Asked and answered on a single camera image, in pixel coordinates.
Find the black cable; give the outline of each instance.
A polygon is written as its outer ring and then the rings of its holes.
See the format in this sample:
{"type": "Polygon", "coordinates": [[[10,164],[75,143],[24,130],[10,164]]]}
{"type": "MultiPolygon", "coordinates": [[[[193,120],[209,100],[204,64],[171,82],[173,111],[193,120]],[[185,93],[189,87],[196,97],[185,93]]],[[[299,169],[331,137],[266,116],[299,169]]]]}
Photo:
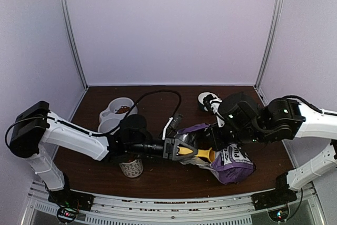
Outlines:
{"type": "Polygon", "coordinates": [[[300,203],[297,206],[295,212],[289,218],[286,219],[287,221],[289,221],[291,218],[293,218],[295,216],[295,214],[298,212],[298,210],[300,209],[300,206],[302,204],[302,200],[303,200],[303,188],[301,188],[301,200],[300,200],[300,203]]]}
{"type": "MultiPolygon", "coordinates": [[[[216,104],[221,104],[220,101],[212,101],[211,105],[214,104],[214,103],[216,103],[216,104]]],[[[224,121],[224,122],[226,121],[226,120],[224,119],[224,117],[222,117],[222,116],[220,115],[220,113],[219,113],[218,111],[215,113],[215,116],[219,117],[220,120],[222,120],[222,121],[224,121]]]]}
{"type": "MultiPolygon", "coordinates": [[[[143,99],[145,98],[146,96],[149,96],[149,95],[152,95],[152,94],[155,94],[155,93],[161,93],[161,92],[168,92],[168,93],[174,93],[178,96],[179,98],[179,101],[178,101],[178,104],[177,106],[175,107],[173,113],[172,113],[172,117],[175,115],[175,113],[178,111],[180,105],[181,105],[181,94],[175,90],[157,90],[157,91],[152,91],[152,92],[147,92],[147,93],[144,93],[142,96],[140,96],[135,102],[134,104],[132,105],[132,107],[128,110],[128,112],[126,113],[126,115],[124,116],[123,119],[125,119],[126,117],[128,117],[128,115],[130,114],[130,112],[137,106],[137,104],[143,99]]],[[[114,127],[113,129],[111,129],[110,131],[108,132],[105,132],[105,133],[100,133],[100,134],[92,134],[92,136],[94,137],[101,137],[101,136],[107,136],[108,134],[111,134],[112,132],[114,132],[115,130],[117,130],[119,127],[120,127],[120,124],[121,124],[121,121],[119,122],[119,124],[114,127]]]]}
{"type": "Polygon", "coordinates": [[[255,127],[257,130],[259,130],[262,133],[265,133],[265,134],[273,133],[273,130],[267,130],[267,129],[260,128],[259,124],[257,123],[257,117],[252,119],[252,125],[253,125],[253,127],[255,127]]]}
{"type": "MultiPolygon", "coordinates": [[[[307,100],[305,100],[304,98],[302,98],[300,96],[297,96],[297,95],[287,95],[287,96],[284,96],[283,99],[297,99],[297,100],[301,101],[302,103],[306,104],[312,110],[314,110],[314,111],[316,111],[318,113],[323,113],[323,111],[321,109],[319,109],[315,105],[309,103],[307,100]]],[[[336,113],[324,112],[324,114],[331,115],[331,116],[337,116],[336,113]]]]}
{"type": "Polygon", "coordinates": [[[50,117],[50,116],[35,116],[35,117],[31,117],[31,118],[25,118],[25,119],[22,119],[22,120],[19,120],[15,123],[13,123],[12,125],[9,126],[9,128],[7,129],[6,133],[5,133],[5,143],[6,143],[6,146],[11,149],[11,147],[9,147],[9,144],[8,144],[8,141],[7,141],[7,137],[8,137],[8,134],[10,132],[10,130],[15,127],[16,125],[18,125],[19,123],[22,123],[22,122],[25,122],[25,121],[31,121],[31,120],[34,120],[34,119],[44,119],[44,118],[47,118],[47,119],[51,119],[51,120],[54,120],[55,119],[53,117],[50,117]]]}

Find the purple bag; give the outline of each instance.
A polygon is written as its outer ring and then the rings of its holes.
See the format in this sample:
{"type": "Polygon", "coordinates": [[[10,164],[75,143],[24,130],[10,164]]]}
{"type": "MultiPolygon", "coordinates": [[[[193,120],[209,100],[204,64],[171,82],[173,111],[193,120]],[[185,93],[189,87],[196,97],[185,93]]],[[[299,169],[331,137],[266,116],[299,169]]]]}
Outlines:
{"type": "MultiPolygon", "coordinates": [[[[198,133],[204,132],[209,124],[202,123],[178,131],[176,138],[196,147],[195,142],[198,133]]],[[[186,158],[180,161],[182,164],[195,164],[201,169],[210,170],[213,175],[223,184],[238,183],[245,180],[255,169],[255,164],[248,155],[242,151],[236,143],[230,144],[227,148],[215,153],[215,160],[212,163],[205,162],[200,158],[186,158]]]]}
{"type": "Polygon", "coordinates": [[[210,167],[212,173],[223,184],[241,182],[256,169],[247,154],[235,143],[217,152],[210,167]]]}

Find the white wall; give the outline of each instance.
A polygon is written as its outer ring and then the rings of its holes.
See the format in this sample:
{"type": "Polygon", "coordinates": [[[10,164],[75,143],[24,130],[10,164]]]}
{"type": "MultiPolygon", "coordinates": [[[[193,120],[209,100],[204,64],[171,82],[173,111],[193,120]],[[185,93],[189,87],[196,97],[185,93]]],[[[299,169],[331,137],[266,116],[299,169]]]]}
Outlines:
{"type": "Polygon", "coordinates": [[[0,17],[0,223],[18,224],[33,175],[5,146],[5,130],[39,100],[69,118],[83,89],[60,0],[0,0],[0,17]]]}
{"type": "MultiPolygon", "coordinates": [[[[284,0],[275,44],[262,82],[271,101],[295,94],[318,107],[337,111],[337,0],[284,0]]],[[[329,140],[303,138],[290,142],[302,165],[329,140]]],[[[337,171],[314,181],[330,225],[337,224],[337,171]]]]}
{"type": "Polygon", "coordinates": [[[90,85],[254,84],[274,0],[67,0],[90,85]]]}

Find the pet food bowl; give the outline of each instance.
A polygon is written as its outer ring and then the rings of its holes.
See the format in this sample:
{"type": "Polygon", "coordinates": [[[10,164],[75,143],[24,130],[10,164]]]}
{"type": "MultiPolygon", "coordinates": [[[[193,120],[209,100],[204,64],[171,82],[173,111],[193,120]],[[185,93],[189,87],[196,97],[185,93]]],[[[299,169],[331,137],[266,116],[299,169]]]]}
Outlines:
{"type": "MultiPolygon", "coordinates": [[[[119,97],[110,102],[109,106],[100,113],[100,123],[106,121],[107,119],[115,118],[122,120],[127,111],[125,108],[131,108],[134,105],[134,102],[128,97],[119,97]]],[[[138,112],[137,106],[132,109],[129,115],[136,114],[138,112]]]]}
{"type": "Polygon", "coordinates": [[[117,127],[119,123],[120,123],[119,119],[115,119],[115,118],[105,119],[98,126],[98,132],[99,133],[106,133],[106,132],[110,131],[111,129],[117,127]]]}

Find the brown wooden surface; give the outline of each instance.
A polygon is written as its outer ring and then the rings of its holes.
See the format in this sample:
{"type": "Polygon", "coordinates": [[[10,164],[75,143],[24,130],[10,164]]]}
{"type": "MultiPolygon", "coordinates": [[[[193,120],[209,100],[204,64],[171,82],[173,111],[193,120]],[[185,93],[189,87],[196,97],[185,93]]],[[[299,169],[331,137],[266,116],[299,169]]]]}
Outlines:
{"type": "MultiPolygon", "coordinates": [[[[184,115],[181,128],[198,123],[214,123],[215,117],[197,108],[197,96],[210,91],[224,98],[244,91],[257,101],[259,97],[247,86],[126,86],[90,87],[73,122],[90,130],[97,130],[99,113],[111,100],[127,96],[134,101],[143,93],[158,89],[174,89],[181,93],[183,102],[179,112],[184,115]]],[[[176,105],[174,94],[155,94],[138,105],[138,113],[146,117],[148,130],[157,136],[176,105]]],[[[143,160],[144,172],[135,179],[122,174],[118,165],[95,161],[83,154],[60,147],[56,165],[65,172],[71,187],[87,192],[137,198],[195,198],[217,197],[266,190],[275,186],[275,178],[292,169],[282,142],[249,144],[244,148],[256,164],[256,171],[239,184],[222,185],[210,171],[195,165],[181,165],[164,160],[143,160]]]]}

